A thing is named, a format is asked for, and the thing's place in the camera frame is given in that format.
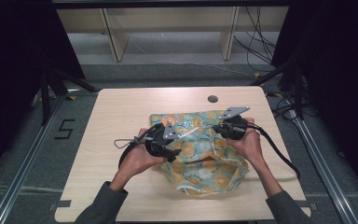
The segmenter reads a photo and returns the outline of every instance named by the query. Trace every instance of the sleeve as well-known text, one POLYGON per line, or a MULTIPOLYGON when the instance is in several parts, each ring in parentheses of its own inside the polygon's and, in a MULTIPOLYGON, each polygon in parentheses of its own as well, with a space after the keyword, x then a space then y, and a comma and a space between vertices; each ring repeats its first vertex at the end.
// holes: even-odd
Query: sleeve
POLYGON ((266 202, 279 224, 313 223, 285 190, 266 199, 266 202))
POLYGON ((103 183, 94 202, 77 217, 75 224, 115 222, 128 192, 124 189, 121 192, 114 191, 109 188, 109 184, 109 182, 103 183))

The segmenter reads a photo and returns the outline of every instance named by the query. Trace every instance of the plastic bag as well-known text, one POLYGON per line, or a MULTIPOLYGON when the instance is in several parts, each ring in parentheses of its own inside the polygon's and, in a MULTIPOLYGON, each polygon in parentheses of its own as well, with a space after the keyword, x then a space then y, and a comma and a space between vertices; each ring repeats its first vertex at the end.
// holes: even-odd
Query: plastic bag
POLYGON ((182 114, 152 114, 153 124, 169 120, 181 134, 167 149, 182 149, 174 162, 159 166, 171 185, 188 195, 210 195, 234 190, 249 172, 248 163, 212 126, 223 110, 182 114))

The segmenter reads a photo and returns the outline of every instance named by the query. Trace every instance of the aluminum rail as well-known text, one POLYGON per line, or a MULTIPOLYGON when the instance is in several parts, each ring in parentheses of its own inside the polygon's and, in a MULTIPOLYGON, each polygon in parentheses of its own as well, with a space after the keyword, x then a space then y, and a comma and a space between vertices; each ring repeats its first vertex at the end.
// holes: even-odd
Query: aluminum rail
POLYGON ((52 121, 55 118, 55 115, 62 105, 63 101, 65 99, 65 96, 57 96, 56 102, 54 106, 51 109, 51 116, 43 125, 33 144, 31 145, 30 150, 28 151, 28 154, 26 155, 24 161, 22 162, 22 165, 17 172, 16 176, 14 177, 13 181, 11 182, 10 186, 8 187, 4 198, 0 202, 0 224, 5 223, 7 216, 13 207, 14 202, 16 201, 17 197, 19 196, 19 193, 21 191, 21 186, 25 181, 25 178, 29 174, 34 161, 39 153, 40 148, 43 146, 43 143, 45 142, 47 132, 50 128, 50 125, 52 121))
POLYGON ((304 136, 310 157, 322 181, 324 182, 324 186, 326 187, 328 194, 330 195, 336 209, 340 214, 341 221, 348 224, 358 223, 358 218, 351 208, 351 203, 348 201, 347 197, 336 181, 336 178, 333 176, 333 173, 331 172, 321 151, 313 140, 312 135, 310 134, 310 131, 304 120, 299 119, 296 116, 296 112, 294 110, 291 110, 290 113, 292 118, 296 118, 294 119, 294 122, 304 136))

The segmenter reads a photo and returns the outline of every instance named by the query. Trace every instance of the floor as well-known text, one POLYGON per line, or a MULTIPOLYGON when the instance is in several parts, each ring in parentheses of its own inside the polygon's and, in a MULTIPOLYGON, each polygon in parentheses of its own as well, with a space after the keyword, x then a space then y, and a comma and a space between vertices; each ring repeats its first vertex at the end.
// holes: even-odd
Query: floor
MULTIPOLYGON (((272 43, 276 43, 278 36, 279 33, 264 34, 264 37, 272 43)), ((106 81, 109 77, 98 79, 98 71, 93 70, 98 65, 114 66, 118 71, 125 71, 128 66, 145 69, 148 65, 156 64, 166 67, 178 65, 184 68, 208 68, 211 73, 227 73, 246 78, 255 78, 256 74, 266 74, 268 70, 273 69, 259 57, 248 53, 236 41, 233 43, 230 60, 224 61, 217 33, 132 34, 124 57, 119 63, 113 62, 106 35, 82 34, 69 35, 69 37, 77 58, 83 66, 86 79, 105 86, 110 85, 106 81), (245 65, 250 66, 250 69, 241 69, 245 65), (262 68, 265 71, 257 71, 254 68, 262 68)), ((252 41, 252 49, 262 52, 263 56, 270 57, 263 45, 252 40, 248 34, 239 33, 236 34, 236 37, 246 46, 252 41)), ((279 78, 280 76, 277 76, 266 83, 265 90, 276 92, 279 78)), ((78 87, 70 83, 68 83, 68 89, 73 92, 71 95, 74 95, 76 99, 65 98, 63 100, 61 107, 58 108, 56 119, 51 124, 51 130, 59 130, 63 125, 62 120, 73 119, 74 131, 71 141, 59 140, 59 137, 62 136, 60 132, 47 132, 43 146, 21 183, 21 192, 7 209, 9 212, 5 217, 6 223, 55 223, 54 209, 60 200, 64 180, 70 171, 73 157, 87 126, 93 102, 97 97, 97 94, 75 91, 78 87), (82 113, 74 114, 74 110, 82 111, 82 113)), ((271 108, 286 104, 280 97, 269 97, 268 102, 271 108)), ((358 220, 358 180, 356 175, 345 162, 345 158, 337 154, 339 148, 324 127, 323 122, 317 117, 315 110, 307 108, 305 113, 307 128, 317 143, 317 149, 326 159, 328 169, 332 172, 343 195, 350 202, 358 220)), ((18 135, 13 140, 12 150, 5 153, 0 160, 0 202, 4 199, 5 192, 15 179, 30 148, 34 148, 33 142, 38 136, 41 119, 41 103, 36 96, 33 109, 30 110, 19 128, 18 135)), ((278 114, 276 121, 292 161, 300 172, 304 173, 300 184, 311 205, 313 220, 316 223, 349 223, 340 216, 339 207, 335 205, 331 194, 326 190, 328 184, 322 181, 317 164, 312 161, 296 125, 278 114)), ((65 125, 69 125, 71 128, 71 121, 67 120, 65 125)), ((274 221, 263 220, 257 221, 257 223, 274 223, 274 221)))

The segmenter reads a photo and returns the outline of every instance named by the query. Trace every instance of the table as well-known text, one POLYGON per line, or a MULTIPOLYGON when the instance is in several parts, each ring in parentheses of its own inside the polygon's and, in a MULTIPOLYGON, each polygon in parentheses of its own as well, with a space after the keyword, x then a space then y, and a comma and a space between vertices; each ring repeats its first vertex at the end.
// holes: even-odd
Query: table
MULTIPOLYGON (((260 87, 197 87, 108 89, 99 93, 89 123, 79 146, 61 201, 69 207, 57 208, 59 222, 71 222, 92 203, 101 184, 117 171, 124 149, 117 149, 116 139, 133 138, 140 128, 150 127, 152 113, 185 113, 250 106, 245 117, 255 118, 288 158, 282 137, 260 87), (216 103, 208 97, 218 98, 216 103)), ((266 161, 282 187, 295 200, 305 196, 291 170, 273 151, 265 138, 262 148, 266 161)), ((117 221, 212 221, 273 219, 265 202, 266 193, 250 167, 237 189, 230 193, 202 198, 187 196, 172 187, 155 167, 135 176, 125 188, 130 194, 117 221)), ((310 215, 309 208, 303 208, 310 215)))

